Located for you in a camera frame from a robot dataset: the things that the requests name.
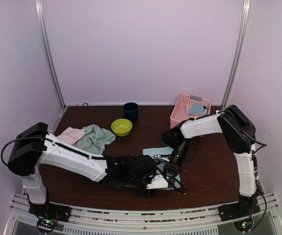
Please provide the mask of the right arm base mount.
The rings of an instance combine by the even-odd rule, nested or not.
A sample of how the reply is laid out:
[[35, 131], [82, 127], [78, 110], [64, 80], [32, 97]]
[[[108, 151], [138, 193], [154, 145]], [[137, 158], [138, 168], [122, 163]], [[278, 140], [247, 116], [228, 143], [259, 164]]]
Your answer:
[[254, 205], [249, 209], [241, 208], [241, 203], [224, 204], [218, 208], [221, 221], [232, 221], [238, 232], [250, 232], [254, 227], [253, 215], [260, 212], [260, 206]]

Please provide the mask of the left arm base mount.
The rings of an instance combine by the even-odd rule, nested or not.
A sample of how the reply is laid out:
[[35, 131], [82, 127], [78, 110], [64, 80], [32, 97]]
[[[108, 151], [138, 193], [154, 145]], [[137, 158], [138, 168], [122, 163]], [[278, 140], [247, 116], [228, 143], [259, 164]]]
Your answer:
[[58, 222], [69, 221], [71, 208], [52, 203], [48, 205], [31, 204], [28, 212], [37, 217], [36, 228], [38, 231], [48, 234], [54, 231]]

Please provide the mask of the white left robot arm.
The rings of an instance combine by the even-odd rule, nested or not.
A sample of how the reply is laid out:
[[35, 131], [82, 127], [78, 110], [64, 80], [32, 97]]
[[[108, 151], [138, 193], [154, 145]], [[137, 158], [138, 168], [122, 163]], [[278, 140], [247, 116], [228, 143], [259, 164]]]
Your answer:
[[49, 203], [40, 165], [51, 165], [81, 175], [104, 188], [152, 190], [157, 177], [156, 162], [149, 156], [111, 157], [85, 152], [64, 143], [48, 132], [48, 125], [38, 122], [21, 132], [1, 149], [1, 162], [19, 176], [29, 201], [43, 216], [50, 217]]

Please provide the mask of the light blue towel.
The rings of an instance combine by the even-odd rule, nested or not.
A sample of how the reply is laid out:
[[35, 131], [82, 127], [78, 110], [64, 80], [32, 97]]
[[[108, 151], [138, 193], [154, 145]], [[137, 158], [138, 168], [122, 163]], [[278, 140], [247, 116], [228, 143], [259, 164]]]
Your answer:
[[[152, 157], [153, 155], [156, 154], [162, 154], [162, 155], [171, 155], [173, 152], [173, 148], [170, 147], [157, 147], [157, 148], [146, 148], [142, 150], [143, 155], [148, 155]], [[158, 167], [163, 171], [164, 166], [166, 162], [161, 162]], [[180, 175], [178, 174], [175, 179], [177, 179], [179, 182], [181, 181]], [[175, 180], [170, 180], [171, 182], [174, 182], [174, 185], [176, 188], [180, 188], [180, 184], [176, 182]], [[168, 186], [167, 188], [162, 188], [158, 190], [174, 190], [172, 186]]]

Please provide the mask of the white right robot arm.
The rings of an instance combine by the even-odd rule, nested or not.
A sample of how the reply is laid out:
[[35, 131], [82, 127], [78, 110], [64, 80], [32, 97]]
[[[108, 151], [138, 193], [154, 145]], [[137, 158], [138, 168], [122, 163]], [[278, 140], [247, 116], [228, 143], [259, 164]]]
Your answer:
[[229, 208], [239, 216], [258, 210], [258, 163], [256, 153], [256, 128], [236, 106], [216, 111], [203, 117], [191, 117], [162, 134], [161, 141], [173, 149], [163, 172], [174, 178], [179, 174], [191, 139], [197, 136], [222, 133], [229, 149], [233, 152], [239, 174], [238, 202]]

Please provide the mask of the patterned blue pastel towel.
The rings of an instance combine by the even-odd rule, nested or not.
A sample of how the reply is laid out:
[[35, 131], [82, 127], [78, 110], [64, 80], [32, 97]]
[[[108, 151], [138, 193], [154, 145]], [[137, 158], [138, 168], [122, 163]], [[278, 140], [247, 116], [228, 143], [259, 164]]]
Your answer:
[[191, 104], [188, 103], [186, 105], [186, 113], [190, 116], [206, 116], [208, 114], [208, 106], [203, 104]]

